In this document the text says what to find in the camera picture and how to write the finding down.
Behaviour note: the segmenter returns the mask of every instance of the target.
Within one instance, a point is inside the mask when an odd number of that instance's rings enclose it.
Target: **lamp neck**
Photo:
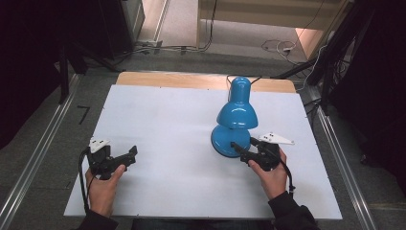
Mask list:
[[[249,103],[251,82],[244,77],[237,77],[231,83],[231,103]]]

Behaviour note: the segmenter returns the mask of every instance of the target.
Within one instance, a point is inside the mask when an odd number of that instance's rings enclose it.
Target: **sleeve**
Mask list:
[[[275,215],[274,225],[278,230],[319,229],[307,207],[299,206],[287,192],[271,199],[268,204]]]
[[[77,230],[114,230],[118,225],[115,220],[90,210]]]

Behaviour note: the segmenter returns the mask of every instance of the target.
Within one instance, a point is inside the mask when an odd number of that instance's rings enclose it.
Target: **lamp base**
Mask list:
[[[231,147],[231,143],[235,142],[248,150],[251,146],[250,137],[250,132],[247,129],[231,129],[218,125],[212,132],[212,145],[223,156],[239,157],[239,153]]]

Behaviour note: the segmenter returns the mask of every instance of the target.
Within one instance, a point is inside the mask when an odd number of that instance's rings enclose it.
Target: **white board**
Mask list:
[[[118,186],[114,215],[155,218],[269,219],[273,217],[257,175],[239,158],[211,144],[228,91],[112,85],[94,137],[111,141],[112,155],[136,145],[136,163]],[[252,92],[258,137],[275,132],[295,142],[281,146],[293,175],[294,199],[316,219],[341,219],[301,98]],[[87,160],[83,170],[88,168]],[[65,216],[84,216],[79,178]]]

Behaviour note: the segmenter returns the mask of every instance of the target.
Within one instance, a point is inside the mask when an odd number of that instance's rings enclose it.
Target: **human hand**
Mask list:
[[[90,209],[93,212],[110,218],[111,214],[113,213],[113,202],[116,195],[116,187],[124,171],[125,165],[121,165],[116,169],[110,179],[98,180],[98,178],[94,177],[94,175],[91,173],[90,169],[87,170],[87,188],[89,188],[89,184],[91,183],[90,189],[87,193],[89,193]]]
[[[280,149],[281,160],[286,163],[286,155]],[[259,176],[263,190],[269,199],[281,195],[286,191],[287,174],[282,164],[279,164],[273,171],[264,171],[257,162],[249,160],[248,164],[251,169]]]

